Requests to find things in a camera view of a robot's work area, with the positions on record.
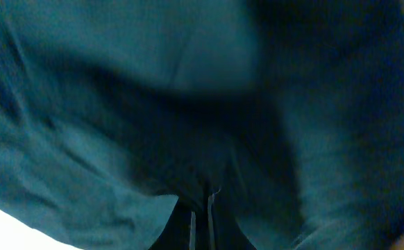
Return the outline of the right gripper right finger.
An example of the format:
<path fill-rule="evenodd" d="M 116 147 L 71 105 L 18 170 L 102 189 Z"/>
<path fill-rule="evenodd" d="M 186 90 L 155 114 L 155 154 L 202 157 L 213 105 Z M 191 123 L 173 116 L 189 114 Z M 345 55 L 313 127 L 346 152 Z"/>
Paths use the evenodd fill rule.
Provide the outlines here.
<path fill-rule="evenodd" d="M 208 196 L 209 250 L 256 250 L 239 228 L 222 189 Z"/>

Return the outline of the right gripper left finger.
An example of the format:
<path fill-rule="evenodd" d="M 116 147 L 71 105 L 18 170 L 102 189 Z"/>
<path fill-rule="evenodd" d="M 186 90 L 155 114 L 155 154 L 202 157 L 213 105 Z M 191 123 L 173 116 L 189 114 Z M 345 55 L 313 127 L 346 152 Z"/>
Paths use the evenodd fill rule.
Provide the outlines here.
<path fill-rule="evenodd" d="M 149 250 L 195 250 L 196 213 L 179 199 L 158 239 Z"/>

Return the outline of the dark teal black shorts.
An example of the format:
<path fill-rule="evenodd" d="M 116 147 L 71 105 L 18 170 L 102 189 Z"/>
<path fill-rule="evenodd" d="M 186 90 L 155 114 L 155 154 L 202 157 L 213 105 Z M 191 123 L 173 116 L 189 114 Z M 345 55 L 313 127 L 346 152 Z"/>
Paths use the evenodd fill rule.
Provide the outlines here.
<path fill-rule="evenodd" d="M 209 249 L 218 189 L 256 249 L 404 238 L 404 1 L 0 1 L 0 209 Z"/>

